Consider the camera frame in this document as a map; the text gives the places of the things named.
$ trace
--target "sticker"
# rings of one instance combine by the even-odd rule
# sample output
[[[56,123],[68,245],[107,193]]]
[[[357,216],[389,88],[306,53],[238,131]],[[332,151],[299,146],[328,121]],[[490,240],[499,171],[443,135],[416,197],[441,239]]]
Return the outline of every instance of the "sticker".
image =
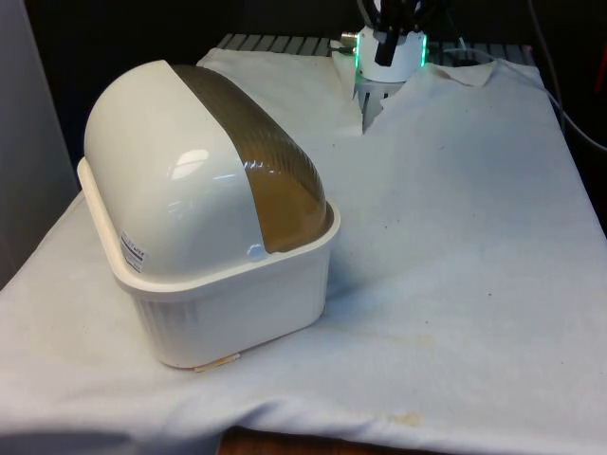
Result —
[[[124,261],[131,265],[137,273],[141,273],[143,262],[145,261],[145,251],[135,245],[135,242],[124,231],[120,234],[120,249],[122,250]]]

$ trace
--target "plastic container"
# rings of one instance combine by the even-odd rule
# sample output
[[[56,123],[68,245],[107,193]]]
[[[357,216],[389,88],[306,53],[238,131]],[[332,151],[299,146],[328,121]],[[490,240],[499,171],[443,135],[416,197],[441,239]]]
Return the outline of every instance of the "plastic container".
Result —
[[[78,167],[156,357],[195,368],[322,313],[340,214],[254,101],[205,68],[139,66],[95,104]]]

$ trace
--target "green led light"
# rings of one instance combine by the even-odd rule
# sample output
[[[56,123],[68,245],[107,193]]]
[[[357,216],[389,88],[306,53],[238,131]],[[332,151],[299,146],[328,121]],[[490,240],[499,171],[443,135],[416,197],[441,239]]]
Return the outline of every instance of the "green led light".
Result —
[[[421,44],[421,65],[426,64],[426,57],[428,56],[428,35],[424,35],[424,41]]]
[[[357,46],[354,48],[354,68],[359,70],[360,62],[360,33],[357,33]]]

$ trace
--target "cable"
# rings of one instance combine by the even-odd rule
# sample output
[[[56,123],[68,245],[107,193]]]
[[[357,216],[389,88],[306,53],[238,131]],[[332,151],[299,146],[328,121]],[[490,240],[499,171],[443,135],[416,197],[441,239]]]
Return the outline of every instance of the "cable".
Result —
[[[557,70],[554,67],[554,63],[552,62],[552,55],[550,54],[550,49],[548,49],[548,43],[543,37],[542,27],[540,26],[540,21],[538,21],[538,15],[535,12],[533,0],[527,0],[527,4],[529,6],[529,14],[531,14],[531,19],[533,20],[533,27],[535,28],[535,33],[536,35],[538,35],[538,40],[540,40],[540,45],[542,46],[543,56],[548,62],[548,69],[550,70],[550,76],[552,77],[552,83],[554,84],[554,91],[557,94],[557,100],[559,101],[559,118],[561,121],[561,130],[562,133],[565,134],[565,110],[562,104],[561,86],[559,85]]]
[[[510,71],[513,71],[513,72],[517,73],[519,76],[523,77],[526,81],[531,82],[535,87],[541,89],[548,96],[548,98],[550,98],[550,100],[552,101],[552,103],[560,110],[560,112],[562,112],[563,119],[565,119],[578,132],[578,134],[580,136],[582,136],[589,144],[593,145],[594,147],[596,147],[597,149],[601,150],[602,152],[607,153],[607,146],[599,144],[594,139],[592,139],[591,137],[589,137],[586,133],[584,133],[581,130],[581,128],[562,109],[562,105],[554,97],[554,95],[552,95],[550,93],[550,91],[547,88],[545,88],[543,85],[541,85],[539,82],[537,82],[533,78],[530,78],[529,76],[527,76],[519,68],[516,68],[516,67],[512,66],[511,62],[509,62],[507,60],[501,60],[501,59],[498,60],[495,57],[493,57],[491,54],[489,54],[489,53],[487,53],[487,52],[485,52],[485,51],[483,51],[481,49],[475,49],[475,48],[470,48],[469,47],[468,49],[466,49],[466,51],[467,52],[473,52],[473,53],[478,54],[478,55],[482,55],[483,57],[487,57],[492,62],[497,61],[499,63],[504,64],[508,69],[510,69]],[[455,52],[464,52],[464,49],[461,49],[461,48],[457,47],[457,48],[453,48],[453,49],[443,49],[443,52],[445,52],[447,54],[450,54],[450,53],[455,53]]]
[[[447,10],[445,10],[445,13],[447,14],[447,19],[449,19],[449,23],[451,24],[451,28],[453,29],[453,32],[455,33],[455,36],[457,37],[457,41],[459,42],[459,45],[462,47],[462,49],[467,50],[466,42],[464,41],[462,34],[459,32],[459,30],[455,26],[455,22],[453,22],[453,18],[451,17],[451,12],[449,11],[449,9],[447,9]]]

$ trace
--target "white cloth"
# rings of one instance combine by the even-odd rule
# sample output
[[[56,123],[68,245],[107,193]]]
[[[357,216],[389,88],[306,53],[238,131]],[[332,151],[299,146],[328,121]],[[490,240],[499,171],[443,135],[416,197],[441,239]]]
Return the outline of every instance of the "white cloth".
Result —
[[[420,71],[357,136],[335,91],[295,83],[338,81],[326,61],[214,51],[204,64],[293,135],[340,208],[327,314],[210,372],[165,367],[79,196],[0,294],[2,433],[176,450],[242,425],[607,451],[607,247],[545,94],[503,68],[482,88]]]

